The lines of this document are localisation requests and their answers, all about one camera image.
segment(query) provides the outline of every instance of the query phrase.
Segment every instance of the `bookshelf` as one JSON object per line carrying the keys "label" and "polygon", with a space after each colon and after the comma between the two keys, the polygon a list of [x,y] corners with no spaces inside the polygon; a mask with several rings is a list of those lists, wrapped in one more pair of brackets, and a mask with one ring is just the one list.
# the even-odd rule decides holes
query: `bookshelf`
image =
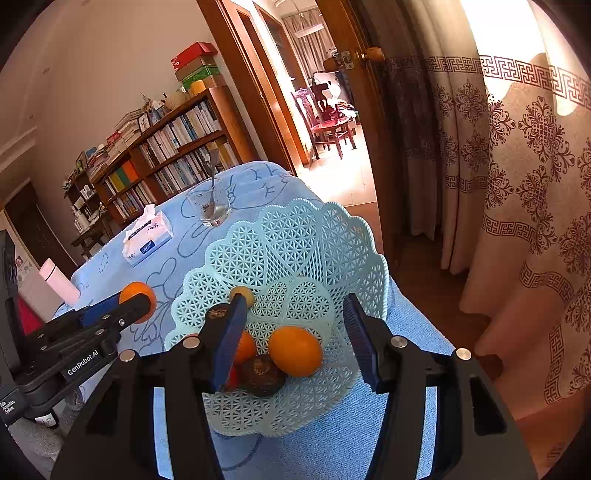
{"label": "bookshelf", "polygon": [[[194,129],[191,130],[191,137],[187,137],[186,133],[191,128],[187,122],[189,116],[194,115],[195,109],[205,105],[210,107],[211,117],[217,120],[215,125],[219,129],[202,131],[203,135]],[[186,128],[180,125],[183,131],[179,132],[181,120]],[[170,132],[173,136],[175,132],[178,137],[184,135],[184,139],[179,138],[173,144],[176,137],[172,138]],[[161,140],[164,134],[169,135],[171,140],[167,152],[163,145],[154,143],[156,136]],[[221,153],[226,153],[218,165],[218,171],[231,167],[232,162],[241,164],[257,159],[251,137],[227,86],[205,90],[168,113],[146,129],[90,181],[115,223],[124,228],[140,216],[143,204],[149,202],[159,205],[201,181],[206,175],[203,167],[207,166],[207,152],[213,148],[212,143]],[[156,156],[154,150],[159,145],[161,148]]]}
{"label": "bookshelf", "polygon": [[94,193],[87,199],[84,199],[81,191],[86,185],[92,187],[92,182],[88,178],[86,169],[84,169],[80,173],[70,177],[70,188],[64,193],[64,198],[67,197],[72,205],[74,205],[77,200],[83,199],[84,202],[82,203],[81,207],[78,208],[78,210],[83,212],[86,218],[88,218],[99,208],[100,198],[96,193]]}

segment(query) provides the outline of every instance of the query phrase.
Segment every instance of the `basket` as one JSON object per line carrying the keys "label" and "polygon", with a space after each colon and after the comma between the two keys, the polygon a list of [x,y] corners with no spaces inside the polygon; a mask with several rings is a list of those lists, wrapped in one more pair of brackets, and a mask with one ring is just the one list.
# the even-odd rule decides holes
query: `basket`
{"label": "basket", "polygon": [[246,329],[258,353],[281,325],[306,328],[321,342],[323,363],[311,377],[288,377],[272,397],[244,391],[203,394],[210,426],[237,436],[291,433],[336,406],[353,387],[359,368],[343,324],[343,298],[354,292],[368,315],[385,318],[388,267],[375,250],[368,224],[341,205],[321,209],[296,199],[269,205],[256,222],[240,221],[226,238],[211,243],[205,265],[185,276],[172,305],[176,328],[165,339],[170,349],[203,326],[206,310],[228,301],[232,287],[255,294]]}

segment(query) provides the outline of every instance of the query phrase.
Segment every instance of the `spoon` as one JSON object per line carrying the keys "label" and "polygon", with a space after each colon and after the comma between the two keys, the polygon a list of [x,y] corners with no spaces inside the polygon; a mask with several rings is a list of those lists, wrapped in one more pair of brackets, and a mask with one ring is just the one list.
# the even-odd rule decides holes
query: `spoon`
{"label": "spoon", "polygon": [[212,152],[210,152],[210,156],[209,156],[209,167],[212,172],[212,189],[210,192],[209,204],[207,205],[207,209],[205,210],[205,215],[208,218],[211,218],[213,216],[213,212],[215,211],[215,208],[216,208],[215,201],[213,200],[213,185],[215,182],[216,164],[217,164],[217,158],[218,158],[219,154],[220,154],[219,150],[215,149]]}

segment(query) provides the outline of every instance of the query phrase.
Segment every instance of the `glass cup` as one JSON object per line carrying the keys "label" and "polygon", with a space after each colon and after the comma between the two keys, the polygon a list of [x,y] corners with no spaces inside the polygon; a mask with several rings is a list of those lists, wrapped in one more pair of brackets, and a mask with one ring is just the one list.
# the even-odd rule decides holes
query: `glass cup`
{"label": "glass cup", "polygon": [[187,198],[195,208],[202,224],[206,226],[221,225],[232,211],[226,189],[219,179],[214,179],[213,197],[212,179],[207,179],[194,186],[187,194]]}

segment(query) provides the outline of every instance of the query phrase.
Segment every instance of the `door handle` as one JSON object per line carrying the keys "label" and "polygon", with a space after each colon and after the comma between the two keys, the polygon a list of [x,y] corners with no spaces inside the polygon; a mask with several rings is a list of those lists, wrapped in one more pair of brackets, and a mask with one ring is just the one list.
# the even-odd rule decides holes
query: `door handle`
{"label": "door handle", "polygon": [[[375,63],[386,61],[384,52],[379,47],[369,47],[365,52],[359,50],[356,50],[355,52],[357,60],[362,67],[365,67],[368,61]],[[350,50],[343,50],[337,52],[336,56],[329,57],[322,62],[322,66],[327,72],[336,72],[340,70],[341,67],[345,67],[347,70],[352,70],[355,68],[355,63],[353,62],[353,56],[351,55]]]}
{"label": "door handle", "polygon": [[365,66],[368,61],[372,61],[374,63],[386,61],[384,52],[379,47],[369,47],[367,50],[365,50],[365,52],[357,50],[357,58],[359,59],[359,63],[363,66]]}

